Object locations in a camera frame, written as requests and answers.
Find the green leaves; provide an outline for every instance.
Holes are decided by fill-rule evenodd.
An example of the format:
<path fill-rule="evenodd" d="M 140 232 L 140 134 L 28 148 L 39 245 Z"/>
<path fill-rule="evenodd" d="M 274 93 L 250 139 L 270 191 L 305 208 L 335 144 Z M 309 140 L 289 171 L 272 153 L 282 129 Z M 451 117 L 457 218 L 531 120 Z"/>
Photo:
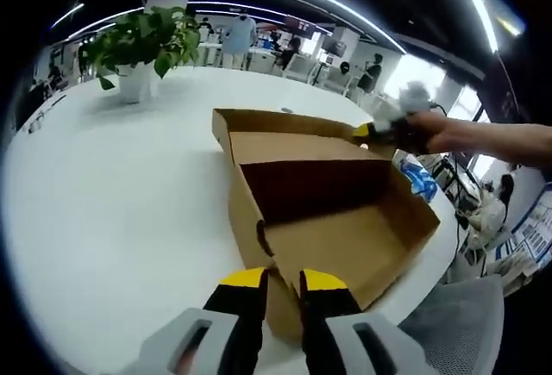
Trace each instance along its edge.
<path fill-rule="evenodd" d="M 114 87 L 105 78 L 108 70 L 118 74 L 118 66 L 154 61 L 155 72 L 163 78 L 170 69 L 196 61 L 198 45 L 198 24 L 184 8 L 153 7 L 150 13 L 118 18 L 115 26 L 85 45 L 87 57 L 79 59 L 96 67 L 102 88 L 108 90 Z"/>

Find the human arm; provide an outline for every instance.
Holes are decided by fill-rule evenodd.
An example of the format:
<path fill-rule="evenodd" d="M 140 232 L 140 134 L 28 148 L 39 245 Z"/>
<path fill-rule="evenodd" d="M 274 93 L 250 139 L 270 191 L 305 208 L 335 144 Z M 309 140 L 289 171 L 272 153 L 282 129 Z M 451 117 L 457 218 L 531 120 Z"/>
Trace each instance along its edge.
<path fill-rule="evenodd" d="M 481 153 L 524 166 L 552 166 L 551 127 L 460 121 L 437 112 L 417 113 L 408 122 L 430 136 L 430 153 Z"/>

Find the white table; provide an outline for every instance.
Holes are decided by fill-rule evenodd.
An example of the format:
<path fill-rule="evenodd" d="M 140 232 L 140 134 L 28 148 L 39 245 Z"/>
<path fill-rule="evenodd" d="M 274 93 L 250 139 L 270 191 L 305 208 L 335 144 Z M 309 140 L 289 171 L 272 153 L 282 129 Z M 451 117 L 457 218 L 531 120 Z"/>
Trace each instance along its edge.
<path fill-rule="evenodd" d="M 14 276 L 36 327 L 90 374 L 121 369 L 142 340 L 203 306 L 221 278 L 242 269 L 227 214 L 229 169 L 210 131 L 214 107 L 370 120 L 335 93 L 215 68 L 169 72 L 153 103 L 117 105 L 116 91 L 101 91 L 96 80 L 63 94 L 40 130 L 12 141 L 3 214 Z M 440 191 L 431 206 L 441 226 L 374 307 L 394 323 L 422 302 L 455 255 L 453 207 Z M 284 372 L 307 373 L 304 356 L 266 330 L 257 373 Z"/>

